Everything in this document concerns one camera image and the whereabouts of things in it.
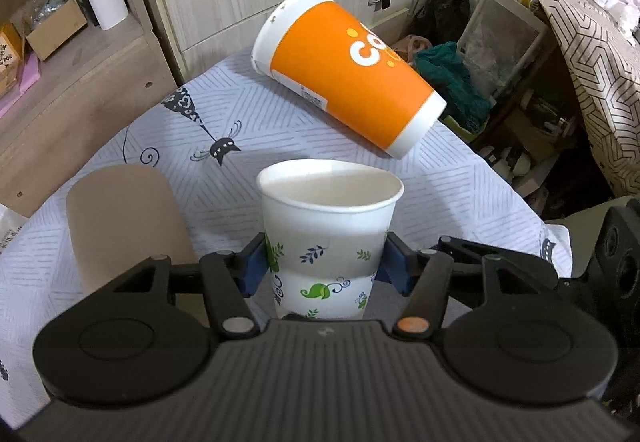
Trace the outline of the white plastic storage rack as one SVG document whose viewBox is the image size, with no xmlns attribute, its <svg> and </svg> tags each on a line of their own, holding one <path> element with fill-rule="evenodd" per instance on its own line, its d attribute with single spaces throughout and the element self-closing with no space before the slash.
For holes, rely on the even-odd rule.
<svg viewBox="0 0 640 442">
<path fill-rule="evenodd" d="M 458 53 L 480 94 L 491 102 L 535 58 L 549 30 L 538 0 L 478 0 L 458 40 Z"/>
</svg>

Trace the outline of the beige tumbler cup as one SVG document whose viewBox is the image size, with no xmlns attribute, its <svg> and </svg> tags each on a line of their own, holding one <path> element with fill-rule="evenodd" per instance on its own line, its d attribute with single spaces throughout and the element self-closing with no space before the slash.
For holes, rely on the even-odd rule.
<svg viewBox="0 0 640 442">
<path fill-rule="evenodd" d="M 68 192 L 66 214 L 87 294 L 150 257 L 198 261 L 171 186 L 155 168 L 118 165 L 87 174 Z"/>
</svg>

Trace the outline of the teal green cloth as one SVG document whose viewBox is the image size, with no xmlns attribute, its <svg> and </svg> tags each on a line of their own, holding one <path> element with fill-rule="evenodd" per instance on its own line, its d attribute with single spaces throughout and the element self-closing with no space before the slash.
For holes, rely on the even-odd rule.
<svg viewBox="0 0 640 442">
<path fill-rule="evenodd" d="M 491 104 L 475 87 L 455 41 L 416 52 L 413 64 L 421 77 L 445 100 L 442 118 L 451 117 L 471 134 L 483 130 Z"/>
</svg>

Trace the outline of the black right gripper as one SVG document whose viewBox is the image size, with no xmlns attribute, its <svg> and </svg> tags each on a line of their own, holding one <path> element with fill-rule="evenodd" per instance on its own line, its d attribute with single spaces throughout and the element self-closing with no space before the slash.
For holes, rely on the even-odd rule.
<svg viewBox="0 0 640 442">
<path fill-rule="evenodd" d="M 444 332 L 451 369 L 495 399 L 536 406 L 600 399 L 639 419 L 639 202 L 606 210 L 585 268 L 443 237 L 449 291 L 470 307 Z"/>
</svg>

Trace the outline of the geometric patterned cloth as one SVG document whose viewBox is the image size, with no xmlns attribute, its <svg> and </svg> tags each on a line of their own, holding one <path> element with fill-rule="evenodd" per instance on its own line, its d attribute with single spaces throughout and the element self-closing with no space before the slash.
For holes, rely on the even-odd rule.
<svg viewBox="0 0 640 442">
<path fill-rule="evenodd" d="M 617 196 L 639 193 L 639 45 L 591 0 L 540 0 L 567 64 L 594 159 Z"/>
</svg>

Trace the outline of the white patterned tablecloth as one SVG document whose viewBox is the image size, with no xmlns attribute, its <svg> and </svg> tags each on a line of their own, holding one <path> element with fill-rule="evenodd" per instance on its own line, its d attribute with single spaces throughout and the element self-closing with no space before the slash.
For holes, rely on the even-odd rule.
<svg viewBox="0 0 640 442">
<path fill-rule="evenodd" d="M 454 132 L 434 124 L 393 159 L 317 107 L 255 72 L 247 52 L 187 82 L 198 121 L 157 105 L 115 134 L 81 168 L 142 164 L 160 170 L 174 192 L 198 254 L 239 249 L 260 229 L 256 184 L 263 168 L 295 158 L 358 162 L 404 182 L 392 228 L 413 248 L 440 236 L 526 252 L 572 272 L 570 236 L 538 217 Z M 1 415 L 17 427 L 47 404 L 32 362 L 38 330 L 82 297 L 57 190 L 1 257 Z"/>
</svg>

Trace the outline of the small cardboard box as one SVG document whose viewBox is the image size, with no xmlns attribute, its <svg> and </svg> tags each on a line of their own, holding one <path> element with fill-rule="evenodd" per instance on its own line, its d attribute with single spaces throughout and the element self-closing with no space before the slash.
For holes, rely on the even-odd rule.
<svg viewBox="0 0 640 442">
<path fill-rule="evenodd" d="M 87 26 L 88 22 L 76 0 L 67 0 L 27 36 L 26 40 L 40 61 L 58 50 Z"/>
</svg>

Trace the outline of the white paper cup leaf print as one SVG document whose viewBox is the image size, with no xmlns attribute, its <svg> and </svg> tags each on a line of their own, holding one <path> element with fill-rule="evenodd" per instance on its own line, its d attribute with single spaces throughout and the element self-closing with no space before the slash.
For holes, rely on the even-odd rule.
<svg viewBox="0 0 640 442">
<path fill-rule="evenodd" d="M 405 187 L 354 162 L 294 159 L 258 174 L 278 318 L 359 320 Z"/>
</svg>

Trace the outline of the small wooden floral box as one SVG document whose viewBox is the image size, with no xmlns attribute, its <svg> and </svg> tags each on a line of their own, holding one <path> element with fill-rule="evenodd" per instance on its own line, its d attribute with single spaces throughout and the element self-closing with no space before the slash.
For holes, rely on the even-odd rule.
<svg viewBox="0 0 640 442">
<path fill-rule="evenodd" d="M 8 20 L 0 28 L 0 48 L 0 95 L 5 95 L 17 84 L 24 60 L 24 40 Z"/>
</svg>

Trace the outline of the pink flat box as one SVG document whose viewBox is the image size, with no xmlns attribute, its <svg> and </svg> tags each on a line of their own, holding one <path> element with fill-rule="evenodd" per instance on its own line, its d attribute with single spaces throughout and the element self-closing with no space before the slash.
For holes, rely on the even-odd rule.
<svg viewBox="0 0 640 442">
<path fill-rule="evenodd" d="M 6 115 L 40 78 L 39 58 L 35 52 L 29 52 L 26 56 L 26 61 L 18 69 L 16 85 L 1 97 L 0 117 Z"/>
</svg>

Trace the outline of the black bag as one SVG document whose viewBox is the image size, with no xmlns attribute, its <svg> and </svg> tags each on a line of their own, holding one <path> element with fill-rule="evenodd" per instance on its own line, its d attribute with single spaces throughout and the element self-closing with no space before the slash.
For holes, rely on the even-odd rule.
<svg viewBox="0 0 640 442">
<path fill-rule="evenodd" d="M 423 37 L 432 46 L 457 42 L 470 16 L 470 0 L 427 0 L 413 17 L 408 34 Z"/>
</svg>

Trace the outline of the orange paper cup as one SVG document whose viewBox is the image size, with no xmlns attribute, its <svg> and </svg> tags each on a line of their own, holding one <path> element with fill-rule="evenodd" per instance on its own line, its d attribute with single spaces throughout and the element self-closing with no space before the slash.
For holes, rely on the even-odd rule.
<svg viewBox="0 0 640 442">
<path fill-rule="evenodd" d="M 250 60 L 256 72 L 397 159 L 446 108 L 420 74 L 333 0 L 284 0 L 258 32 Z"/>
</svg>

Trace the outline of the wooden shelf unit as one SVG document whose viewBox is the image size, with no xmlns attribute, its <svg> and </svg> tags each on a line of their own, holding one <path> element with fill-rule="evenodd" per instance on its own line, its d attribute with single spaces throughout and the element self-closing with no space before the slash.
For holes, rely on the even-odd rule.
<svg viewBox="0 0 640 442">
<path fill-rule="evenodd" d="M 32 2 L 1 0 L 18 29 Z M 88 26 L 40 67 L 1 118 L 1 201 L 25 217 L 117 132 L 175 87 L 145 0 L 110 30 Z"/>
</svg>

